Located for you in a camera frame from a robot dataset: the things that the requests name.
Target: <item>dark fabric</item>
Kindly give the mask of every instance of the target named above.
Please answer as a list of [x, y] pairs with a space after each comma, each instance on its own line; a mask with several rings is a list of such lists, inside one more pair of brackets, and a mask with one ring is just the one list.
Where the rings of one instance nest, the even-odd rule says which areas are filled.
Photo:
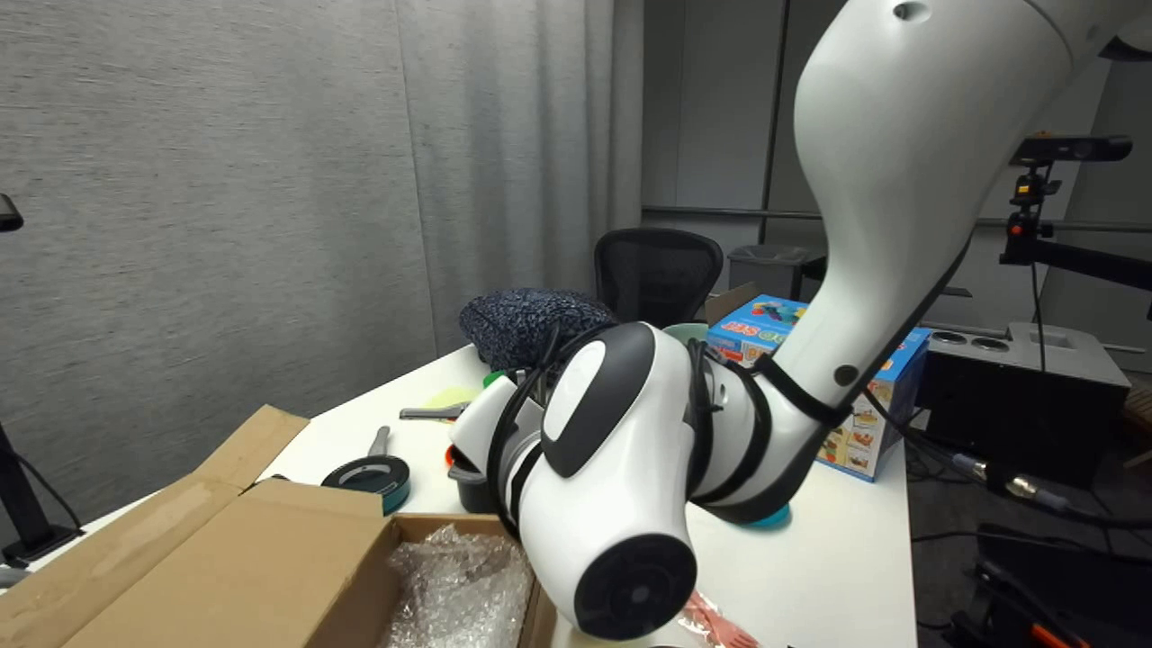
[[497, 372], [546, 367], [611, 323], [595, 297], [551, 288], [503, 288], [462, 308], [463, 337]]

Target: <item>box flap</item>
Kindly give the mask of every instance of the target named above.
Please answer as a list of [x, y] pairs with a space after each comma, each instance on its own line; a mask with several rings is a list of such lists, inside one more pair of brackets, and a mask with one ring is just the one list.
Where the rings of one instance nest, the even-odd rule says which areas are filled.
[[[225, 505], [145, 579], [90, 620], [68, 643], [312, 643], [356, 575], [374, 572], [380, 600], [389, 575], [374, 554], [385, 541], [379, 495], [293, 483], [261, 483]], [[374, 643], [385, 624], [351, 620]]]
[[87, 536], [0, 599], [0, 643], [66, 643], [173, 547], [223, 510], [306, 419], [261, 408], [201, 467]]

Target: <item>cable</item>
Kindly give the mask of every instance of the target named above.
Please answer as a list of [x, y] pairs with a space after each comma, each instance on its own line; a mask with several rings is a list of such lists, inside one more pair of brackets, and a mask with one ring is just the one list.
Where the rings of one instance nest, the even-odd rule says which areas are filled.
[[949, 624], [915, 624], [915, 627], [930, 635], [949, 635]]
[[930, 467], [923, 444], [908, 444], [908, 480], [909, 483], [942, 483], [942, 486], [975, 486], [972, 474], [960, 474], [953, 465]]
[[879, 402], [879, 396], [872, 389], [863, 389], [863, 399], [890, 421], [891, 432], [901, 432], [901, 440], [908, 440], [909, 447], [932, 452], [932, 461], [938, 461], [938, 465], [953, 465], [953, 467], [968, 471], [972, 480], [979, 480], [993, 492], [1009, 492], [1019, 505], [1029, 505], [1038, 510], [1046, 510], [1046, 515], [1069, 518], [1069, 523], [1082, 523], [1082, 527], [1152, 528], [1152, 518], [1113, 518], [1113, 515], [1081, 510], [1076, 505], [1069, 505], [1069, 495], [1050, 492], [1050, 489], [1038, 486], [1025, 474], [1011, 474], [1001, 465], [985, 465], [985, 461], [975, 461], [968, 452], [945, 452], [945, 450], [919, 440], [915, 432], [908, 432], [908, 426], [895, 421], [890, 414], [890, 408]]
[[[1095, 489], [1086, 489], [1086, 492], [1104, 515], [1113, 515], [1113, 507], [1109, 507], [1109, 499], [1101, 492], [1095, 492]], [[1152, 547], [1152, 541], [1142, 536], [1139, 528], [1125, 528], [1125, 536], [1135, 536], [1139, 542]]]
[[[998, 229], [1004, 229], [1004, 219], [1001, 217], [979, 217], [975, 219], [975, 225], [979, 229], [991, 229], [991, 225], [998, 225]], [[1152, 225], [1146, 225], [1146, 224], [1058, 224], [1058, 229], [1065, 233], [1065, 229], [1086, 229], [1086, 233], [1139, 233], [1139, 239], [1148, 239], [1152, 233]]]
[[23, 452], [7, 452], [7, 458], [15, 458], [15, 461], [66, 507], [73, 528], [81, 536], [79, 515], [74, 515], [73, 505], [36, 471], [36, 465], [26, 461]]
[[1041, 344], [1041, 375], [1046, 375], [1046, 341], [1043, 341], [1043, 308], [1041, 308], [1041, 269], [1029, 261], [1034, 277], [1034, 323], [1038, 323], [1038, 344]]
[[[1101, 507], [1101, 515], [1113, 515], [1113, 507], [1095, 489], [1086, 489], [1086, 495]], [[1101, 536], [1104, 536], [1109, 554], [1117, 554], [1109, 527], [1101, 527]]]
[[1050, 552], [1082, 552], [1095, 558], [1109, 558], [1109, 560], [1125, 560], [1125, 565], [1152, 565], [1152, 558], [1139, 558], [1139, 554], [1113, 554], [1069, 536], [1038, 536], [1038, 533], [1019, 533], [1009, 527], [998, 528], [942, 528], [942, 533], [919, 533], [909, 536], [909, 542], [942, 542], [942, 541], [1011, 541], [1011, 542], [1034, 542], [1034, 547], [1050, 547]]

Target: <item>tape roll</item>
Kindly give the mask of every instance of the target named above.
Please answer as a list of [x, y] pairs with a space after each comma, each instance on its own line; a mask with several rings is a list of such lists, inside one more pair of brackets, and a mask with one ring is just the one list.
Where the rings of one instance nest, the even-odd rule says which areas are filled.
[[410, 467], [403, 458], [356, 458], [327, 471], [321, 486], [380, 492], [380, 510], [391, 515], [403, 507], [410, 492]]

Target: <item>cardboard box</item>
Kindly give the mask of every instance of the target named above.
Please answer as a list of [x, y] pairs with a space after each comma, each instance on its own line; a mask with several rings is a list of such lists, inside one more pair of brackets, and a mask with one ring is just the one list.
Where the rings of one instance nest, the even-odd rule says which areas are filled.
[[[774, 354], [789, 337], [801, 308], [805, 303], [755, 294], [733, 314], [720, 317], [704, 341], [715, 349], [715, 355], [750, 367], [755, 355]], [[891, 419], [908, 419], [915, 408], [930, 337], [930, 329], [915, 329], [867, 381], [876, 399], [884, 402]], [[822, 461], [848, 474], [876, 480], [891, 440], [895, 432], [890, 432], [882, 414], [861, 396], [852, 414], [823, 440]]]
[[[301, 427], [259, 409], [197, 471], [81, 541], [7, 599], [0, 643], [337, 643], [374, 648], [398, 600], [389, 554], [477, 515], [380, 518], [372, 492], [252, 480]], [[531, 582], [521, 643], [551, 643]]]

